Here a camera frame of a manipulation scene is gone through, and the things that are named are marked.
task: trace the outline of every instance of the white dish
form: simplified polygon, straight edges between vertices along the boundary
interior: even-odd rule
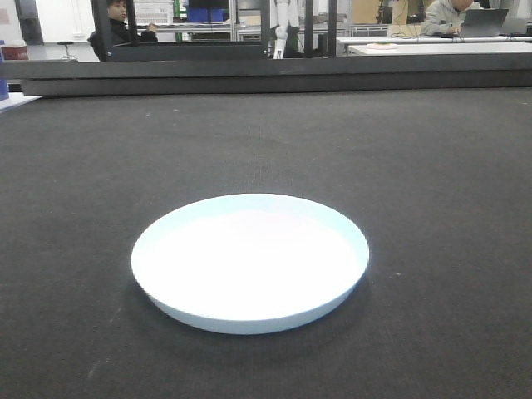
[[[179,208],[138,238],[131,267],[164,312],[218,333],[271,333],[337,307],[363,275],[360,229],[315,202],[228,195]]]

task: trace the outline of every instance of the man in black jacket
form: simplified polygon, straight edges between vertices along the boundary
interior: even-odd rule
[[[128,43],[130,41],[130,33],[124,24],[126,20],[126,1],[125,0],[107,0],[107,14],[109,15],[109,23],[111,24],[111,39],[113,45]],[[157,27],[151,23],[147,29],[139,36],[141,42],[157,42]],[[98,56],[100,61],[105,61],[106,51],[103,47],[101,34],[93,32],[87,39]]]

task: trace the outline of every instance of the stool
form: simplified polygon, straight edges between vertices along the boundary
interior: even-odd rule
[[[70,52],[68,52],[68,46],[71,44],[74,44],[74,42],[57,42],[59,46],[65,46],[65,55],[61,57],[62,60],[75,60],[77,61],[77,57],[71,55]]]

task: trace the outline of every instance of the blue box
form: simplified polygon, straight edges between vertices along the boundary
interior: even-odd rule
[[[0,63],[3,62],[2,49],[0,48]],[[7,81],[0,79],[0,101],[9,98],[9,90],[7,88]]]
[[[186,10],[186,17],[188,22],[223,22],[224,9],[212,8],[209,10],[208,8],[189,8]]]

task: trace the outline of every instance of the person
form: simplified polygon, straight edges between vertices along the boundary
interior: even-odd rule
[[[126,28],[126,1],[125,0],[107,0],[107,15],[111,25],[111,40],[113,45],[130,42],[130,33]],[[146,30],[139,36],[141,42],[157,42],[157,26],[151,23]],[[101,34],[96,31],[87,39],[92,46],[92,50],[98,56],[100,61],[106,59],[106,49],[103,46]]]
[[[466,11],[482,9],[473,0],[435,0],[426,10],[421,35],[458,35],[466,18]]]

